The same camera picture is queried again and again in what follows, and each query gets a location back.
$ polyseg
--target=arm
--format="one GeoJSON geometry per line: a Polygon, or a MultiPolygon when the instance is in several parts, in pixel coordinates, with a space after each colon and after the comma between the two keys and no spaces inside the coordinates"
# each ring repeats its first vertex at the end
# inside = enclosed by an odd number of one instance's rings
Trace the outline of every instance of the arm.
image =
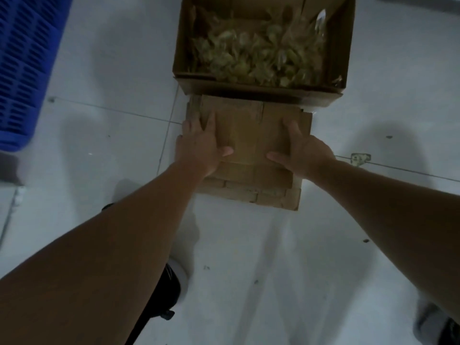
{"type": "Polygon", "coordinates": [[[269,153],[336,199],[420,290],[460,322],[460,196],[337,161],[322,141],[286,122],[291,155],[269,153]]]}
{"type": "Polygon", "coordinates": [[[215,117],[185,121],[176,162],[0,280],[5,344],[122,345],[166,265],[193,192],[221,156],[215,117]]]}

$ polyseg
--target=forearm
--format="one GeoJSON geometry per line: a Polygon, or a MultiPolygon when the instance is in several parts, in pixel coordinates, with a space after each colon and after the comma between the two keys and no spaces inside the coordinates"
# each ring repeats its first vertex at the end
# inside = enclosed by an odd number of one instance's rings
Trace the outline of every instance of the forearm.
{"type": "Polygon", "coordinates": [[[0,324],[6,342],[123,344],[203,176],[195,166],[173,164],[5,276],[0,324]]]}
{"type": "Polygon", "coordinates": [[[325,164],[313,181],[418,288],[460,321],[460,197],[340,161],[325,164]]]}

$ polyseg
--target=blue plastic basket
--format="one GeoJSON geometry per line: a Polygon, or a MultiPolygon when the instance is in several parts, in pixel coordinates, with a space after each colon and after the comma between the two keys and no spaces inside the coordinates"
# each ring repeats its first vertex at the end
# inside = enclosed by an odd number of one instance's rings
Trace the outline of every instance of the blue plastic basket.
{"type": "Polygon", "coordinates": [[[32,138],[72,0],[0,0],[0,150],[32,138]]]}

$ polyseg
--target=person's left arm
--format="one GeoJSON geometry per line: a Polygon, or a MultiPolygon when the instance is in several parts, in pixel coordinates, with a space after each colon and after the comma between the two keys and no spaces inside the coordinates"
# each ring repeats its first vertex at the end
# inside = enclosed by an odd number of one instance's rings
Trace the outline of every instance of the person's left arm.
{"type": "Polygon", "coordinates": [[[163,174],[0,280],[2,342],[124,344],[193,192],[232,152],[217,148],[214,115],[205,131],[198,120],[185,121],[176,161],[163,174]]]}

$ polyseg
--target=person's right arm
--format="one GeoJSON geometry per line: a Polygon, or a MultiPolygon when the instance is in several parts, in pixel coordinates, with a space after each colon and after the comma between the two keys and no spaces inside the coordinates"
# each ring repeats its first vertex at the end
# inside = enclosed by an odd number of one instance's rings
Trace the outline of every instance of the person's right arm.
{"type": "Polygon", "coordinates": [[[270,160],[336,199],[417,288],[460,323],[460,196],[412,185],[335,159],[314,136],[286,123],[291,155],[270,160]]]}

